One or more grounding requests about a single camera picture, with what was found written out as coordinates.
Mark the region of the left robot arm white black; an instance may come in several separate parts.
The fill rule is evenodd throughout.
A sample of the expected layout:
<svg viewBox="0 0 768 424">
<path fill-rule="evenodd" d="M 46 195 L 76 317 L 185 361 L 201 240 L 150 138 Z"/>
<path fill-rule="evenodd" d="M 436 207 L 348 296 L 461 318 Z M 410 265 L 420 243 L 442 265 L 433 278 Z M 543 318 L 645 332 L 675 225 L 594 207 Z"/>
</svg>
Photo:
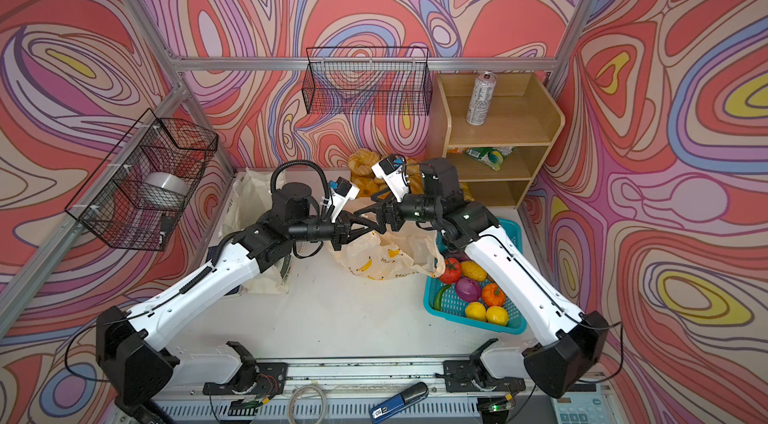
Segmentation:
<svg viewBox="0 0 768 424">
<path fill-rule="evenodd" d="M 225 352 L 186 357 L 166 347 L 206 308 L 293 254 L 298 244 L 328 242 L 339 250 L 367 232 L 386 232 L 382 216 L 369 220 L 346 210 L 351 182 L 338 179 L 324 190 L 322 202 L 300 182 L 272 190 L 270 210 L 228 234 L 203 266 L 126 312 L 111 307 L 98 317 L 96 361 L 117 391 L 119 405 L 148 408 L 169 385 L 213 383 L 235 394 L 251 391 L 260 370 L 242 344 L 229 341 Z"/>
</svg>

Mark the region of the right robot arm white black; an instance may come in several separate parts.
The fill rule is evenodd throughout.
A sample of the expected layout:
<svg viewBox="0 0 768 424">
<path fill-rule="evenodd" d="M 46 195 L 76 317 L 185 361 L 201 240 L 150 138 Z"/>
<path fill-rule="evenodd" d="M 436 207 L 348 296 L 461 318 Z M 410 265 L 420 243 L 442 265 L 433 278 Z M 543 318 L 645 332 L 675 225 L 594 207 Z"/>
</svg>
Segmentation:
<svg viewBox="0 0 768 424">
<path fill-rule="evenodd" d="M 583 312 L 564 297 L 513 244 L 499 219 L 479 201 L 465 199 L 455 166 L 445 157 L 420 163 L 423 192 L 407 182 L 405 158 L 390 155 L 374 164 L 374 175 L 390 194 L 369 206 L 381 229 L 426 223 L 451 250 L 483 268 L 533 333 L 518 346 L 489 340 L 470 357 L 476 382 L 487 387 L 505 377 L 529 378 L 546 395 L 562 397 L 600 359 L 609 325 L 597 311 Z"/>
</svg>

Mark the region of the translucent beige plastic bag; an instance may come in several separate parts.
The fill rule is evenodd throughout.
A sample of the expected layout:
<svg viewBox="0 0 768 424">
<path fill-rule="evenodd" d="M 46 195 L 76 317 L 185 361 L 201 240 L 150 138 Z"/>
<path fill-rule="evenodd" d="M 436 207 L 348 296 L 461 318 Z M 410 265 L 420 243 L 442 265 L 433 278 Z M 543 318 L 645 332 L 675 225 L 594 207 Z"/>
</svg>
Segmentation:
<svg viewBox="0 0 768 424">
<path fill-rule="evenodd" d="M 446 270 L 437 233 L 407 222 L 396 232 L 370 231 L 331 256 L 355 276 L 383 281 L 423 274 L 440 277 Z"/>
</svg>

